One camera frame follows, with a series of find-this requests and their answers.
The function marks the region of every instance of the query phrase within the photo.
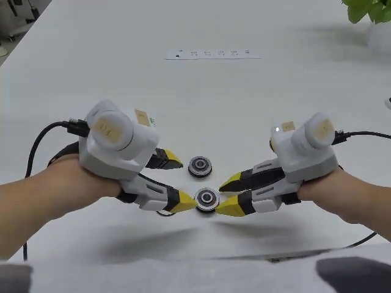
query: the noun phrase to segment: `sticker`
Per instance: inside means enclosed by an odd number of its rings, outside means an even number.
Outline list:
[[[104,117],[94,124],[93,129],[111,143],[117,143],[122,135],[121,129]]]
[[[166,60],[199,60],[199,59],[260,59],[250,50],[170,50]]]
[[[288,131],[292,131],[292,130],[295,130],[295,127],[294,127],[294,123],[291,121],[291,122],[285,122],[281,125],[281,129],[283,132],[288,132]]]
[[[136,113],[137,121],[139,122],[139,124],[151,126],[148,119],[148,114],[146,112],[135,109],[134,113]]]
[[[331,132],[334,132],[334,126],[329,119],[321,121],[313,130],[313,135],[320,140],[324,140],[329,137]]]

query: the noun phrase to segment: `tan label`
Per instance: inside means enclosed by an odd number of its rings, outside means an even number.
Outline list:
[[[142,124],[145,126],[151,126],[147,113],[145,113],[144,111],[137,110],[137,109],[135,109],[134,112],[136,113],[137,121],[139,122],[139,124]]]
[[[117,143],[122,135],[121,129],[107,118],[100,118],[93,126],[93,130],[100,133],[102,137],[111,143]]]
[[[295,130],[294,123],[291,122],[285,122],[281,125],[282,132],[287,132],[291,130]]]
[[[334,126],[329,119],[321,121],[313,130],[313,135],[320,140],[329,137],[330,133],[334,132]]]

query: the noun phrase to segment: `yellow fingertip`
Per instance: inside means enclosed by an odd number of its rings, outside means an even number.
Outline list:
[[[238,203],[238,196],[230,197],[225,202],[221,203],[217,208],[216,212],[222,215],[231,215],[233,217],[243,217],[246,214]]]
[[[226,182],[224,182],[224,183],[220,186],[220,188],[226,186],[228,183],[230,183],[230,182],[232,182],[232,181],[237,181],[237,180],[239,180],[239,179],[240,179],[240,174],[241,174],[241,172],[238,172],[238,173],[236,173],[235,175],[231,176],[230,179],[226,180]]]
[[[176,161],[178,163],[180,163],[181,165],[183,165],[182,161],[178,159],[178,157],[176,155],[174,155],[171,151],[169,150],[164,150],[164,152],[166,153],[166,156],[169,160],[173,160],[173,161]]]
[[[186,193],[179,190],[179,204],[174,206],[170,212],[183,212],[188,209],[193,209],[196,207],[197,203]]]

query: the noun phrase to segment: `black strap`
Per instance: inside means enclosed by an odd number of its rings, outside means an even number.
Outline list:
[[[60,157],[66,156],[68,154],[79,154],[79,142],[71,143],[67,145],[65,148],[60,150],[50,161],[48,167],[53,164]],[[123,203],[133,203],[137,198],[137,194],[127,194],[123,189],[121,189],[120,194],[116,197],[116,199],[122,201]]]

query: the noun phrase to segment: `white pot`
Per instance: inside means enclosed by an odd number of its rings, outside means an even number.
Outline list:
[[[391,21],[371,24],[368,47],[375,52],[391,54]]]

